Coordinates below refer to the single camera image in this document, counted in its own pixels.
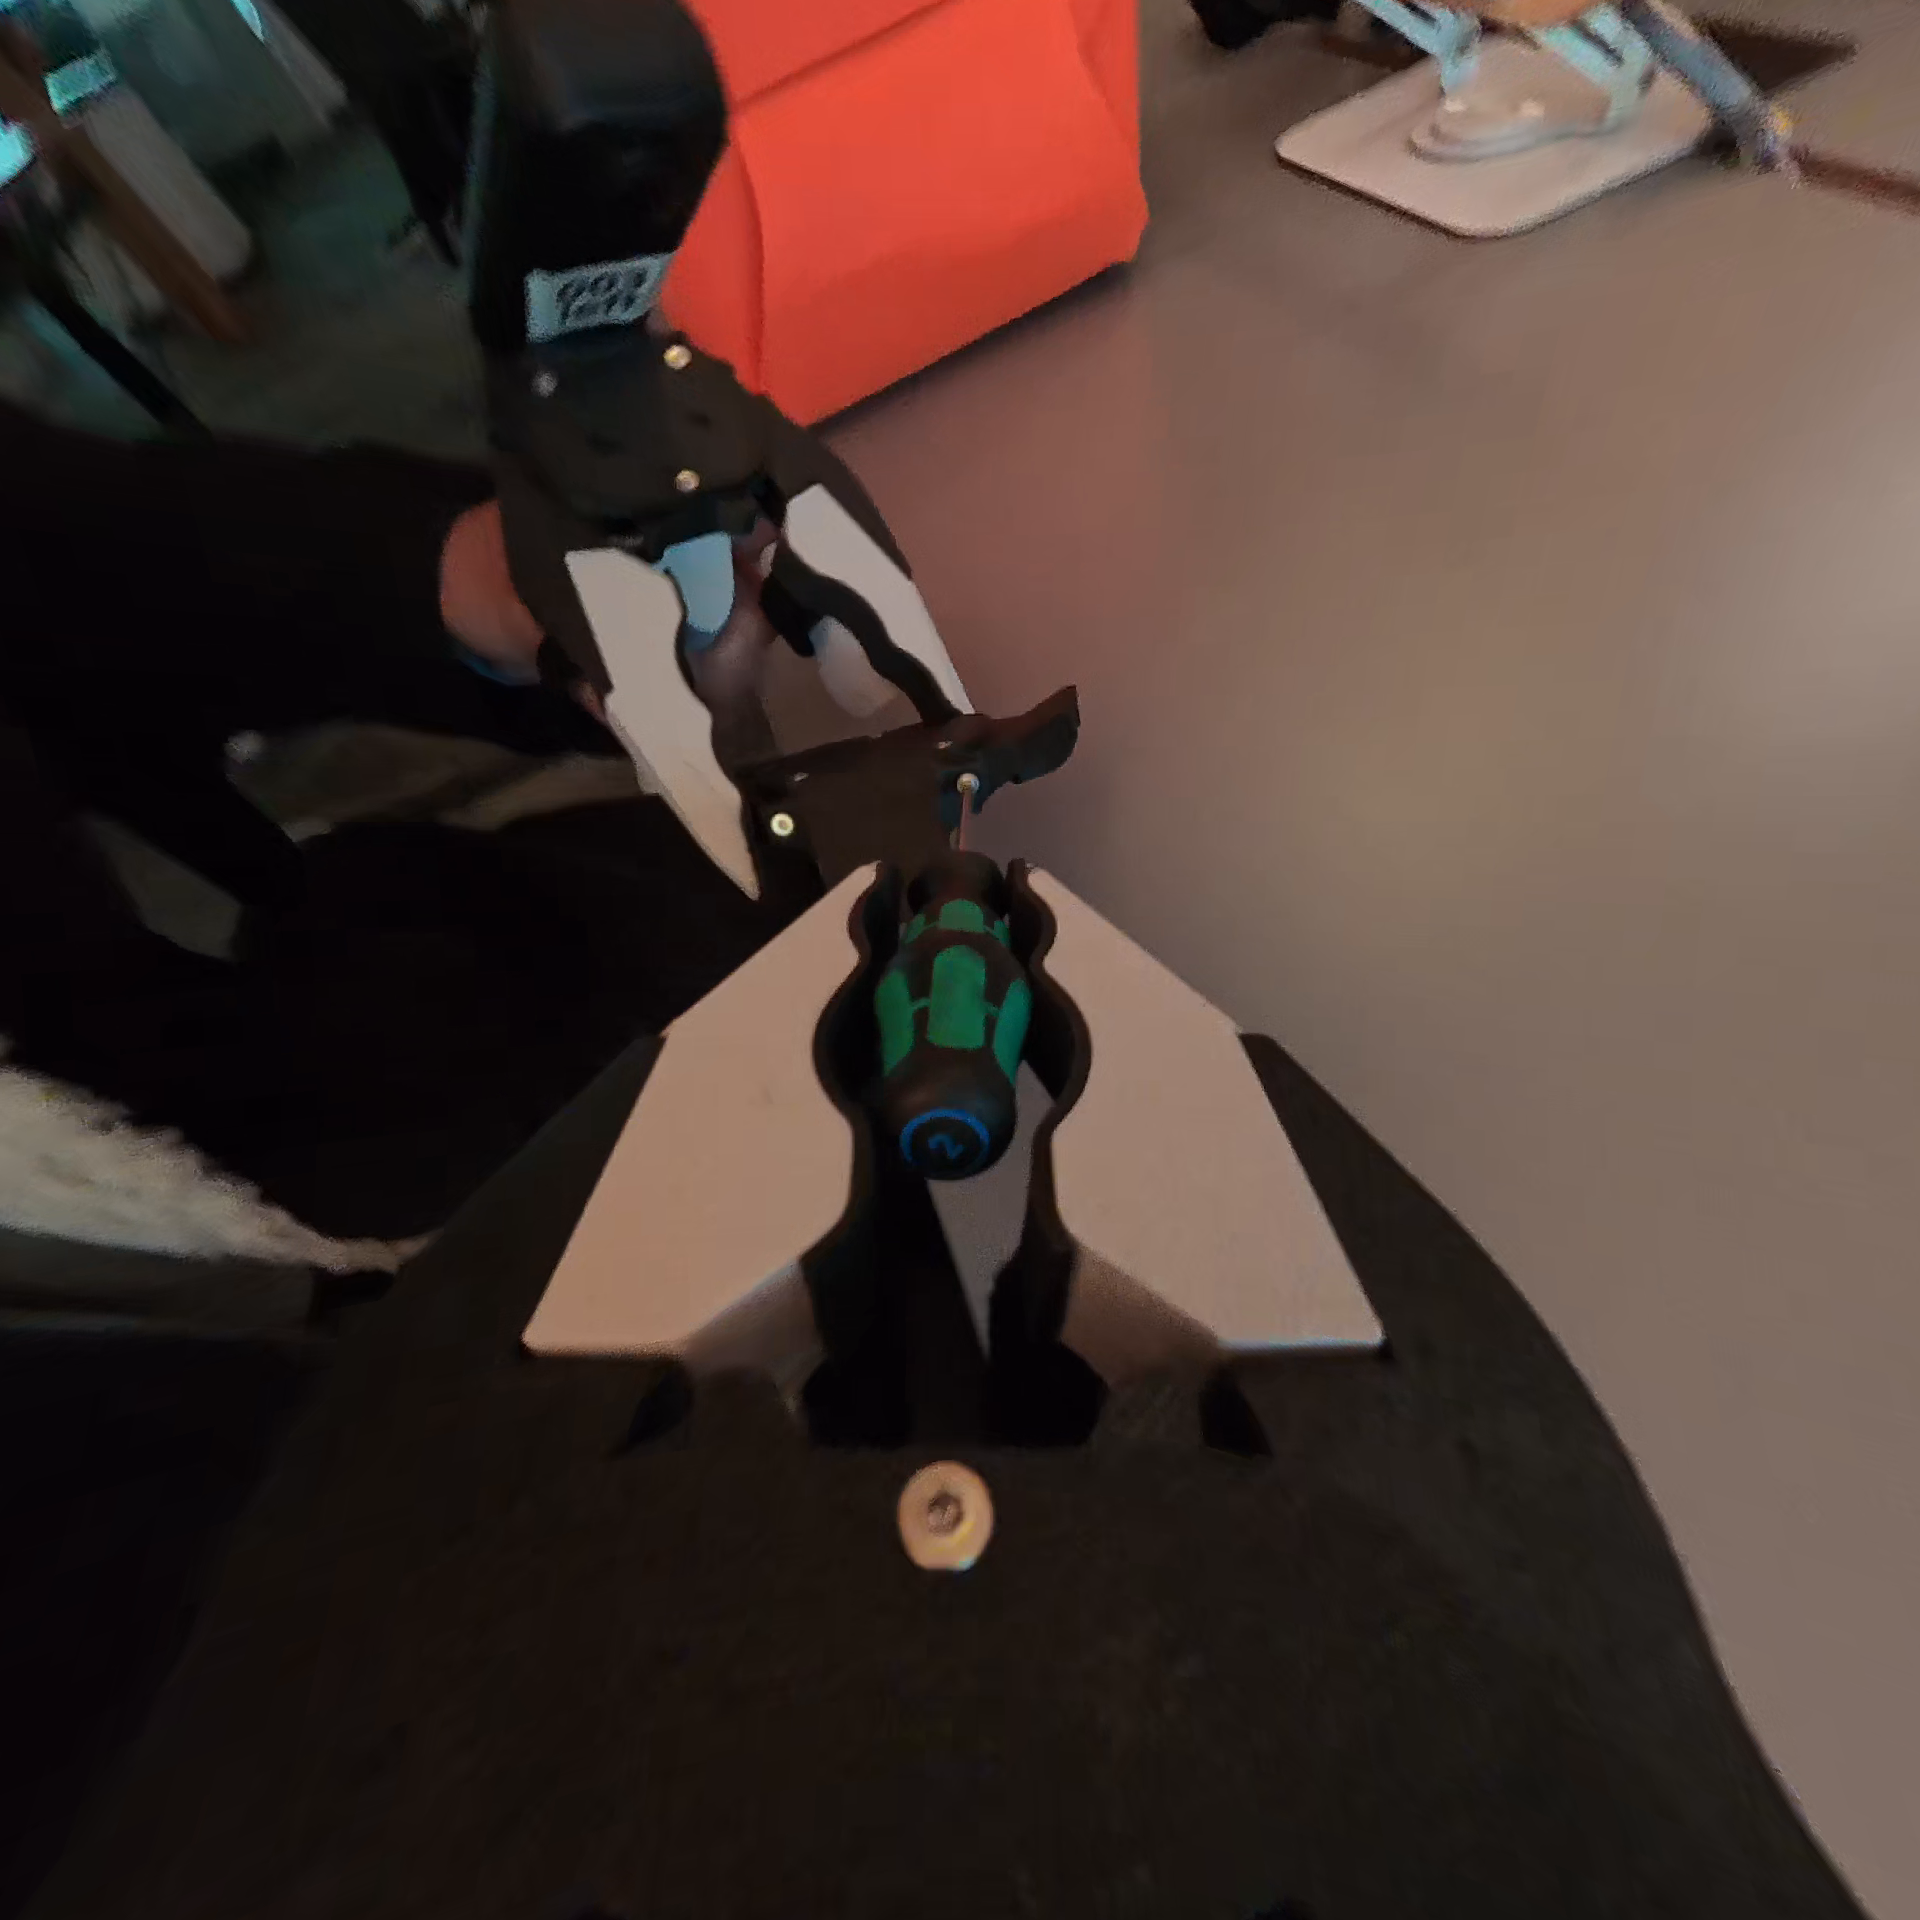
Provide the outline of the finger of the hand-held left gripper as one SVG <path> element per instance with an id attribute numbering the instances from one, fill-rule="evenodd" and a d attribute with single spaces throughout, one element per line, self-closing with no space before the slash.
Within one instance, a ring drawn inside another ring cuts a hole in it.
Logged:
<path id="1" fill-rule="evenodd" d="M 745 898 L 761 898 L 743 798 L 716 756 L 713 718 L 682 666 L 679 586 L 613 547 L 567 553 L 567 576 L 608 674 L 600 707 L 613 733 L 709 862 Z"/>
<path id="2" fill-rule="evenodd" d="M 910 571 L 825 485 L 785 501 L 773 592 L 850 715 L 872 718 L 890 699 L 924 723 L 973 710 Z"/>

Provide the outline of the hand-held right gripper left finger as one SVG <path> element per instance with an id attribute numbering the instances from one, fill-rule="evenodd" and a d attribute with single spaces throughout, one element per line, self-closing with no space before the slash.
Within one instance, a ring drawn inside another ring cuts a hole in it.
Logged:
<path id="1" fill-rule="evenodd" d="M 800 1396 L 825 1358 L 801 1261 L 855 1180 L 855 1124 L 813 1043 L 856 978 L 856 912 L 878 878 L 876 862 L 852 868 L 665 1029 L 521 1330 L 530 1356 L 758 1373 Z"/>

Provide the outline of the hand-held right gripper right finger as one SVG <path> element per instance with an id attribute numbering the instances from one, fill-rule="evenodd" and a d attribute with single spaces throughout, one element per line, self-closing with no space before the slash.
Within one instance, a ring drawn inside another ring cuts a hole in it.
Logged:
<path id="1" fill-rule="evenodd" d="M 1376 1353 L 1384 1332 L 1237 1024 L 1055 876 L 1046 978 L 1087 1030 L 1049 1113 L 1079 1358 Z"/>

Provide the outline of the black plastic bracket part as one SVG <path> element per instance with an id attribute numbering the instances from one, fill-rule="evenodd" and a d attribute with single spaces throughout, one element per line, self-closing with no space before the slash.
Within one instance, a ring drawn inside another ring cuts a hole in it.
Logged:
<path id="1" fill-rule="evenodd" d="M 733 782 L 754 876 L 826 892 L 876 864 L 919 873 L 1004 786 L 1060 771 L 1079 729 L 1066 686 L 1012 718 L 961 714 L 745 763 Z"/>

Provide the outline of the green black handle screwdriver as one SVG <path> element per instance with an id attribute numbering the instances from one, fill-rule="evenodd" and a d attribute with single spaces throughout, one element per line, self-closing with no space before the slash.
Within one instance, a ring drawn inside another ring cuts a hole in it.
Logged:
<path id="1" fill-rule="evenodd" d="M 967 843 L 985 774 L 960 773 L 950 796 L 948 838 L 910 873 L 879 864 L 862 898 L 878 925 L 876 1133 L 933 1184 L 973 1180 L 1005 1154 L 1032 1018 L 1015 885 Z"/>

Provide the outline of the white jointed lamp arm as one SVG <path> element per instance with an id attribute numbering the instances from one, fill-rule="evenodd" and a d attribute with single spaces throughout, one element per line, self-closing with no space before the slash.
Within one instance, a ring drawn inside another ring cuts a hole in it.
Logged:
<path id="1" fill-rule="evenodd" d="M 1428 163 L 1498 161 L 1628 129 L 1656 68 L 1615 4 L 1365 2 L 1424 53 L 1438 106 L 1407 132 Z"/>

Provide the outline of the person's left forearm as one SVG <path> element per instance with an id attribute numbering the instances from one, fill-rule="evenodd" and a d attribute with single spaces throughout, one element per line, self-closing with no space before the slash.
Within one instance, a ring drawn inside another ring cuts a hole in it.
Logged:
<path id="1" fill-rule="evenodd" d="M 1 409 L 5 720 L 44 742 L 216 750 L 357 723 L 521 746 L 525 688 L 440 611 L 477 467 L 399 449 L 109 440 Z"/>

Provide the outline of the person's left hand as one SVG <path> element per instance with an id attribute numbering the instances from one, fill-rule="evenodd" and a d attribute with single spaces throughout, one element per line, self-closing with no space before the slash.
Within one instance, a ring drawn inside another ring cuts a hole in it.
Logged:
<path id="1" fill-rule="evenodd" d="M 508 686 L 538 684 L 544 628 L 517 592 L 494 499 L 460 513 L 444 537 L 439 614 L 472 673 Z"/>

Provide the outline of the grey pen with yellow tip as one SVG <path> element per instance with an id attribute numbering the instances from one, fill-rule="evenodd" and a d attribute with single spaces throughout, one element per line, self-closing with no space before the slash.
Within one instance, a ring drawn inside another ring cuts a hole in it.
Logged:
<path id="1" fill-rule="evenodd" d="M 1706 108 L 1714 125 L 1754 170 L 1796 174 L 1790 116 L 1689 16 L 1665 2 L 1620 2 L 1618 11 L 1644 36 L 1655 62 Z"/>

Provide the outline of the white round base plate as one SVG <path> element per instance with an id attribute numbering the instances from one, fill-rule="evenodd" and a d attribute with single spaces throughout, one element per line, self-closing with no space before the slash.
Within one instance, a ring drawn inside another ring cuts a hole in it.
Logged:
<path id="1" fill-rule="evenodd" d="M 1407 132 L 1438 106 L 1430 59 L 1402 66 L 1278 138 L 1274 156 L 1417 224 L 1469 241 L 1540 228 L 1693 154 L 1712 122 L 1670 72 L 1655 66 L 1638 116 L 1618 132 L 1569 138 L 1498 161 L 1428 163 Z"/>

